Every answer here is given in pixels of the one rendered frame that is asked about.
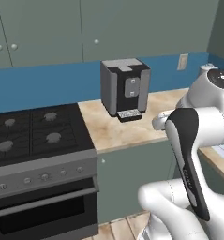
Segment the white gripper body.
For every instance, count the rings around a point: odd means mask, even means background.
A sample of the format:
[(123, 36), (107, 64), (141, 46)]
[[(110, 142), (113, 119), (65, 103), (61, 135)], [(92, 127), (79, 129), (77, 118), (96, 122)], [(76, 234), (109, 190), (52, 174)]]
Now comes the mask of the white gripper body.
[(152, 126), (154, 130), (164, 130), (165, 129), (165, 122), (169, 115), (172, 113), (172, 110), (160, 112), (153, 120)]

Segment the black and grey stove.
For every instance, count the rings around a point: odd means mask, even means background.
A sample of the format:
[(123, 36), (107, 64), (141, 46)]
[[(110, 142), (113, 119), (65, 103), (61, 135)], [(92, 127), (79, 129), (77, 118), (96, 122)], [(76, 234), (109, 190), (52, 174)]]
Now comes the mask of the black and grey stove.
[(99, 192), (97, 151), (76, 103), (0, 113), (0, 184), (7, 185), (0, 210), (86, 188)]

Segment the beige wall outlet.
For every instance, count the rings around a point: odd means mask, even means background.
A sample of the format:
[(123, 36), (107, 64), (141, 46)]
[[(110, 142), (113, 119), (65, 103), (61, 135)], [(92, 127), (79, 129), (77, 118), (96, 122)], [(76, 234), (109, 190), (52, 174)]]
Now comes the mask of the beige wall outlet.
[(187, 59), (188, 59), (188, 54), (187, 53), (181, 54), (179, 56), (178, 66), (177, 66), (178, 70), (185, 70), (186, 69)]

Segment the black oven door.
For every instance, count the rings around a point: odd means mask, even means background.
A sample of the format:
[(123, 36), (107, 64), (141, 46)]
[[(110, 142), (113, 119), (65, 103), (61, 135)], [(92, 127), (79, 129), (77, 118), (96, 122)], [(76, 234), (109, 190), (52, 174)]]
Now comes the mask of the black oven door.
[(0, 240), (82, 240), (96, 233), (97, 192), (0, 217)]

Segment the grey and black coffee machine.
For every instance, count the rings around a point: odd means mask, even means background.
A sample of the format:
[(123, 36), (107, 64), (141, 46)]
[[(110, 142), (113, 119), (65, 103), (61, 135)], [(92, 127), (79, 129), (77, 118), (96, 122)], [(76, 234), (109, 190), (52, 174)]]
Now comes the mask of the grey and black coffee machine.
[(151, 68), (136, 58), (100, 62), (101, 102), (120, 122), (140, 120), (146, 111)]

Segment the grey-green base cupboard door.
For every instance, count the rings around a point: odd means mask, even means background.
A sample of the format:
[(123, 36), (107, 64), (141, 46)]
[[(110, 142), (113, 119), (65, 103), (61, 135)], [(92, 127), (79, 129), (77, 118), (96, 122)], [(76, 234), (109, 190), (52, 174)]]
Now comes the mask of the grey-green base cupboard door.
[(99, 154), (98, 222), (105, 223), (141, 212), (139, 187), (172, 179), (174, 166), (175, 159), (168, 141)]
[(206, 156), (198, 151), (202, 171), (210, 189), (224, 195), (224, 178), (208, 163)]

